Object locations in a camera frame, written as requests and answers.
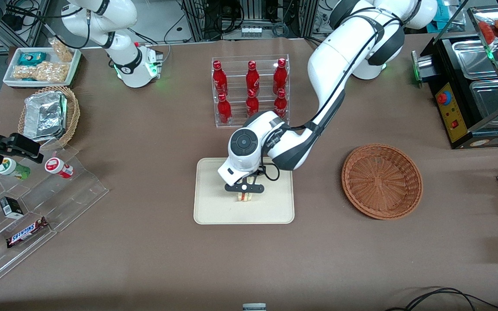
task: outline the white robotic arm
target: white robotic arm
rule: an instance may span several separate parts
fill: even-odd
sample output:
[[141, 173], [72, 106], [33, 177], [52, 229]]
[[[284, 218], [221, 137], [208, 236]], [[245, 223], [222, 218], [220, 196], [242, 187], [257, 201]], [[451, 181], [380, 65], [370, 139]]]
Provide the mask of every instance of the white robotic arm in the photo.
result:
[[402, 24], [421, 28], [436, 11], [435, 0], [375, 0], [372, 5], [367, 0], [340, 0], [330, 16], [334, 32], [308, 62], [318, 112], [297, 128], [289, 127], [271, 111], [247, 120], [230, 137], [229, 157], [218, 170], [227, 185], [233, 186], [259, 170], [265, 153], [279, 169], [300, 167], [342, 104], [348, 77], [363, 64], [368, 78], [379, 75], [381, 66], [401, 49]]
[[[71, 33], [91, 39], [105, 48], [118, 77], [130, 87], [141, 87], [160, 73], [162, 55], [152, 49], [136, 47], [125, 29], [137, 21], [136, 7], [131, 0], [69, 0], [61, 14]], [[0, 0], [0, 22], [6, 5]]]

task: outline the red label bottle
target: red label bottle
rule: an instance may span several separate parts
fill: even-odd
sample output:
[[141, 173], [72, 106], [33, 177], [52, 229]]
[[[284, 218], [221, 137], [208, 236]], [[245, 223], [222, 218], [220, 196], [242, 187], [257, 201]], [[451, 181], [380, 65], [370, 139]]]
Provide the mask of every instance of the red label bottle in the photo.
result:
[[226, 73], [222, 70], [222, 64], [219, 60], [213, 61], [213, 82], [218, 93], [223, 92], [228, 95], [228, 81]]
[[220, 123], [230, 125], [232, 123], [232, 108], [230, 103], [226, 100], [226, 94], [221, 92], [218, 94], [218, 114], [220, 116]]
[[245, 100], [245, 104], [247, 105], [248, 118], [259, 112], [259, 100], [257, 99], [255, 90], [247, 90], [247, 100]]
[[287, 108], [287, 100], [285, 99], [285, 90], [278, 90], [278, 97], [274, 101], [274, 112], [278, 114], [280, 118], [285, 117], [285, 109]]
[[257, 63], [254, 60], [250, 60], [249, 71], [247, 71], [247, 76], [245, 76], [245, 82], [247, 82], [247, 90], [254, 90], [255, 95], [259, 95], [259, 73], [257, 72]]
[[279, 89], [285, 88], [285, 83], [287, 81], [287, 70], [285, 69], [285, 59], [278, 59], [278, 67], [274, 72], [274, 85], [272, 87], [272, 92], [278, 94]]

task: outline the metal tray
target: metal tray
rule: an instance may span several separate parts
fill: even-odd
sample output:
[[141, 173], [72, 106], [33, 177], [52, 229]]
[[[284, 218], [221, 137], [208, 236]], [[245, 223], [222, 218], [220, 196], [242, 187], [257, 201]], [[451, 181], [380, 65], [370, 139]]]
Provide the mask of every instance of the metal tray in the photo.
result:
[[[498, 79], [474, 81], [470, 84], [470, 90], [483, 118], [498, 109]], [[492, 120], [490, 124], [498, 125], [498, 118]]]
[[497, 73], [488, 59], [482, 42], [479, 40], [460, 41], [453, 43], [462, 73], [467, 79], [496, 78]]

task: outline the acrylic bottle rack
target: acrylic bottle rack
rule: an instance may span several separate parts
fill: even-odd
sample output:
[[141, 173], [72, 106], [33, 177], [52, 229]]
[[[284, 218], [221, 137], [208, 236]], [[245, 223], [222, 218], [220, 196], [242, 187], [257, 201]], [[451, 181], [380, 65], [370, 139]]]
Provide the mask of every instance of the acrylic bottle rack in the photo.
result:
[[215, 112], [216, 127], [241, 127], [247, 120], [247, 108], [245, 100], [247, 100], [247, 84], [245, 76], [247, 74], [247, 63], [254, 60], [257, 63], [257, 71], [259, 73], [259, 112], [273, 111], [274, 100], [276, 95], [272, 91], [273, 77], [276, 67], [278, 67], [278, 59], [286, 60], [285, 69], [287, 70], [287, 82], [285, 83], [285, 99], [287, 99], [287, 107], [285, 108], [285, 118], [283, 120], [289, 124], [289, 55], [259, 55], [259, 56], [240, 56], [240, 57], [213, 57], [213, 62], [219, 60], [222, 63], [222, 69], [227, 77], [228, 96], [232, 108], [232, 123], [222, 124], [218, 113], [218, 93], [213, 83], [213, 62], [211, 62], [211, 87], [213, 88], [213, 105]]

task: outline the small bottle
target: small bottle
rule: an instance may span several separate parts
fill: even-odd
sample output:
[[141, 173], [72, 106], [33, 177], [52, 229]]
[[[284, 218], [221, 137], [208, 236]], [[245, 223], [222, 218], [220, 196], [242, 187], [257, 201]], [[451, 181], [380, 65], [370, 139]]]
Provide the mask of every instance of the small bottle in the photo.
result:
[[230, 103], [226, 100], [226, 94], [218, 94], [218, 114], [220, 116], [220, 123], [230, 125], [232, 123], [232, 108]]
[[272, 92], [278, 95], [279, 89], [285, 88], [285, 83], [287, 81], [287, 70], [285, 69], [285, 59], [278, 59], [278, 67], [274, 72], [274, 84], [272, 87]]
[[222, 64], [219, 60], [213, 61], [213, 82], [218, 93], [223, 92], [228, 95], [228, 81], [226, 73], [222, 69]]
[[13, 176], [17, 179], [27, 179], [30, 175], [30, 167], [20, 165], [11, 158], [3, 158], [0, 164], [0, 174]]
[[259, 95], [259, 73], [257, 72], [257, 63], [254, 60], [250, 60], [248, 63], [249, 71], [245, 76], [245, 82], [247, 82], [247, 90], [255, 90], [255, 95]]
[[68, 179], [74, 174], [74, 168], [59, 158], [50, 158], [45, 162], [45, 170], [51, 174], [57, 174]]
[[274, 112], [278, 114], [280, 118], [285, 118], [285, 108], [287, 108], [287, 100], [285, 99], [285, 90], [278, 90], [278, 97], [274, 101]]
[[253, 114], [259, 112], [259, 100], [255, 94], [255, 90], [247, 90], [247, 100], [245, 100], [245, 105], [247, 105], [247, 117], [251, 118]]

